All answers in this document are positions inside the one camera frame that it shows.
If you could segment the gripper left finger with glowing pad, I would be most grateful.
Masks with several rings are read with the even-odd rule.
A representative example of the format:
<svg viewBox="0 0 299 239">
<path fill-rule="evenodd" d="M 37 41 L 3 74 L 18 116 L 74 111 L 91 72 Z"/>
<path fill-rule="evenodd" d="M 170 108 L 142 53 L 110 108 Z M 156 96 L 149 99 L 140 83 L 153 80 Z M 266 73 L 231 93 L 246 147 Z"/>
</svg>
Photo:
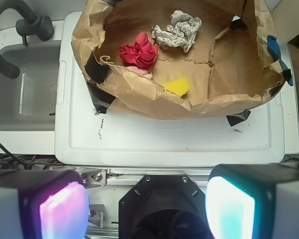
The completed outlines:
<svg viewBox="0 0 299 239">
<path fill-rule="evenodd" d="M 82 239 L 89 197 L 73 170 L 0 170 L 0 239 Z"/>
</svg>

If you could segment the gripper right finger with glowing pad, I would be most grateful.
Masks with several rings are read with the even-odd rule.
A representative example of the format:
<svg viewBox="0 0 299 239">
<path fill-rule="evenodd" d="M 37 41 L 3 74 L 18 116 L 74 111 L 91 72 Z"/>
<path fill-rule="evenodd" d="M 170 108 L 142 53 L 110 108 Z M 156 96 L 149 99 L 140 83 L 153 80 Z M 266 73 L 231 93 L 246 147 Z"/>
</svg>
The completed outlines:
<svg viewBox="0 0 299 239">
<path fill-rule="evenodd" d="M 217 239 L 299 239 L 299 163 L 216 165 L 205 208 Z"/>
</svg>

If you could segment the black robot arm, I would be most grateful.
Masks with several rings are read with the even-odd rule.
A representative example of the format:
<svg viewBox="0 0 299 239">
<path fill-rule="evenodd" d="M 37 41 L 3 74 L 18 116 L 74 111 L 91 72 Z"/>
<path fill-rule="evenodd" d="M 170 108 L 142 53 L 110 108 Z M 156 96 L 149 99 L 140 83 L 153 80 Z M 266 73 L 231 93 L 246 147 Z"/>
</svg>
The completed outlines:
<svg viewBox="0 0 299 239">
<path fill-rule="evenodd" d="M 82 239 L 93 209 L 73 170 L 0 170 L 0 239 Z M 299 164 L 219 164 L 205 191 L 145 175 L 118 202 L 121 239 L 299 239 Z"/>
</svg>

